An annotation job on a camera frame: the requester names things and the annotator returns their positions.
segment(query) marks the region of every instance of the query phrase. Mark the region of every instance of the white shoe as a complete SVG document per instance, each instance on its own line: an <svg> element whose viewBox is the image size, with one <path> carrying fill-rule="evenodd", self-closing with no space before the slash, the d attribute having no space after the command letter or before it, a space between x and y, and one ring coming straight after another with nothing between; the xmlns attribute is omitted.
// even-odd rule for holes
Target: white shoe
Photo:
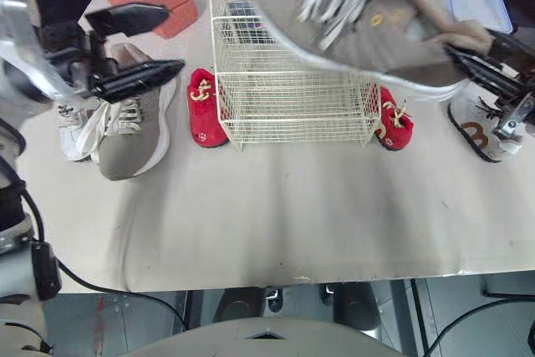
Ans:
<svg viewBox="0 0 535 357"><path fill-rule="evenodd" d="M61 153L67 161L81 162L89 157L89 153L80 152L76 142L91 113L99 107L99 104L98 99L88 99L79 105L57 105Z"/></svg>
<svg viewBox="0 0 535 357"><path fill-rule="evenodd" d="M460 92L448 105L451 123L461 132L472 149L487 162L500 162L517 154L522 148L522 136L501 140L492 131L503 112L486 102L487 92L476 85Z"/></svg>

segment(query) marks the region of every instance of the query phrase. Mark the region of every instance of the tile floor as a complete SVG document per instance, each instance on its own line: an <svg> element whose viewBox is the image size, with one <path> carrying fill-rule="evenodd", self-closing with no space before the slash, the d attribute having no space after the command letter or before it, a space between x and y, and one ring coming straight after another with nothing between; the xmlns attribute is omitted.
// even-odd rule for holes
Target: tile floor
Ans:
<svg viewBox="0 0 535 357"><path fill-rule="evenodd" d="M420 279L418 290L430 343L436 331L453 319L484 303L481 289L492 292L535 293L535 272L503 273L449 278ZM415 303L408 280L373 282L382 319L382 341L393 349L417 357L423 346L416 319ZM198 323L210 324L223 290L207 290L198 304ZM185 294L154 293L184 310ZM283 290L283 309L265 316L300 317L331 321L332 310L323 305L318 288L300 285ZM178 326L162 307L145 300L99 294L60 294L45 303L50 341L59 357L93 357L94 312L99 298L104 300L104 356L115 357L176 333ZM485 355L532 356L527 334L535 320L535 303L516 303L484 311L469 318L444 338L433 357Z"/></svg>
<svg viewBox="0 0 535 357"><path fill-rule="evenodd" d="M179 311L185 292L148 293ZM55 357L94 357L95 311L104 300L104 356L115 357L176 333L174 316L164 307L138 298L112 295L60 294L44 303L48 342Z"/></svg>

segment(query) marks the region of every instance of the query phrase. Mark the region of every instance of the plastic container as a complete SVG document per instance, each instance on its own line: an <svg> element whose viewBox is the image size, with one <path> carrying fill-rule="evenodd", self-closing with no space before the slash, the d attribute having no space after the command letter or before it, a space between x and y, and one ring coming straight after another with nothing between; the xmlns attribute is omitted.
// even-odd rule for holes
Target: plastic container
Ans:
<svg viewBox="0 0 535 357"><path fill-rule="evenodd" d="M512 24L503 0L442 0L456 21L477 20L485 28L511 33Z"/></svg>

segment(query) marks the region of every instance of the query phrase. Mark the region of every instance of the red slipper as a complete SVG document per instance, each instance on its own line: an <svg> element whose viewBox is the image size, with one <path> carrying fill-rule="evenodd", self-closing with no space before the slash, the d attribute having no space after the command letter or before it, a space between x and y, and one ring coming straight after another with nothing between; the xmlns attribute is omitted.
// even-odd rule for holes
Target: red slipper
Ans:
<svg viewBox="0 0 535 357"><path fill-rule="evenodd" d="M214 148L228 142L217 119L216 78L204 69L191 75L187 86L187 107L193 140L204 148Z"/></svg>
<svg viewBox="0 0 535 357"><path fill-rule="evenodd" d="M381 86L381 122L375 136L387 150L402 150L409 144L414 124L405 112L399 109L390 91Z"/></svg>

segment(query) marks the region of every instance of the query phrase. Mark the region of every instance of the wire basket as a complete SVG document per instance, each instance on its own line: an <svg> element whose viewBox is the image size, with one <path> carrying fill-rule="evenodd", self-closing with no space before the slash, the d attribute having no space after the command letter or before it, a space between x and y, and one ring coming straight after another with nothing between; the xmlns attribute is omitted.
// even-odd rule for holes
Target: wire basket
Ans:
<svg viewBox="0 0 535 357"><path fill-rule="evenodd" d="M354 140L380 121L380 83L314 69L269 34L253 0L210 0L217 112L229 140Z"/></svg>

